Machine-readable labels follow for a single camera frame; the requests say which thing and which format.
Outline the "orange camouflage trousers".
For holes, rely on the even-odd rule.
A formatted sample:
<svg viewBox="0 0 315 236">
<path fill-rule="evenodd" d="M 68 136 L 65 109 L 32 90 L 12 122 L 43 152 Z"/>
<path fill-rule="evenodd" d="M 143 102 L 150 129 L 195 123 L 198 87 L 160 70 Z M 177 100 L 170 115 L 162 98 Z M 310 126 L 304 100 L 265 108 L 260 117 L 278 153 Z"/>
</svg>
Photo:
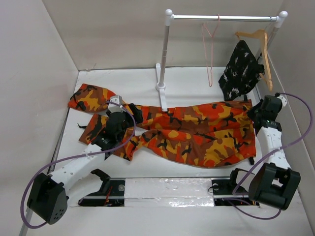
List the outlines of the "orange camouflage trousers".
<svg viewBox="0 0 315 236">
<path fill-rule="evenodd" d="M 163 111 L 138 105 L 143 121 L 136 135 L 128 128 L 115 155 L 131 161 L 140 148 L 167 160 L 202 168 L 237 164 L 256 156 L 255 132 L 248 117 L 252 102 L 214 102 Z"/>
</svg>

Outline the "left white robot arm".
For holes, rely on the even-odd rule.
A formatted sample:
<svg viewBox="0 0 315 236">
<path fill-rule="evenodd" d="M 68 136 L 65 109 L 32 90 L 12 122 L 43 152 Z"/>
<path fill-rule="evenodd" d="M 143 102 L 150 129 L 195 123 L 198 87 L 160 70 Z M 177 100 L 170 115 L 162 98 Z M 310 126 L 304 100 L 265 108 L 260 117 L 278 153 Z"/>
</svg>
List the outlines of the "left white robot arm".
<svg viewBox="0 0 315 236">
<path fill-rule="evenodd" d="M 71 187 L 89 174 L 99 177 L 93 182 L 93 190 L 97 194 L 104 195 L 109 191 L 110 177 L 98 166 L 128 143 L 123 140 L 126 130 L 142 123 L 143 115 L 133 103 L 123 106 L 112 101 L 109 102 L 108 114 L 105 128 L 88 145 L 88 149 L 94 148 L 95 151 L 87 150 L 83 154 L 65 158 L 68 163 L 48 175 L 43 173 L 44 167 L 40 169 L 25 189 L 21 210 L 27 205 L 44 220 L 44 224 L 52 225 L 65 214 Z"/>
</svg>

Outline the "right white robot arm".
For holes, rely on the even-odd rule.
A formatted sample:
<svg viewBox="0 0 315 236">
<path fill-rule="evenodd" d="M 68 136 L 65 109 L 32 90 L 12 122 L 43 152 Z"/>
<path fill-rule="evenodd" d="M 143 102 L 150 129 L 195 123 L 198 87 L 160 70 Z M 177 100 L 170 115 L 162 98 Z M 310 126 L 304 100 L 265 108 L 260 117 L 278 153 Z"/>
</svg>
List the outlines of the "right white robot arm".
<svg viewBox="0 0 315 236">
<path fill-rule="evenodd" d="M 249 198 L 279 210 L 289 207 L 301 181 L 281 149 L 282 127 L 276 118 L 285 105 L 284 97 L 266 95 L 248 112 L 262 153 L 262 166 L 251 180 Z"/>
</svg>

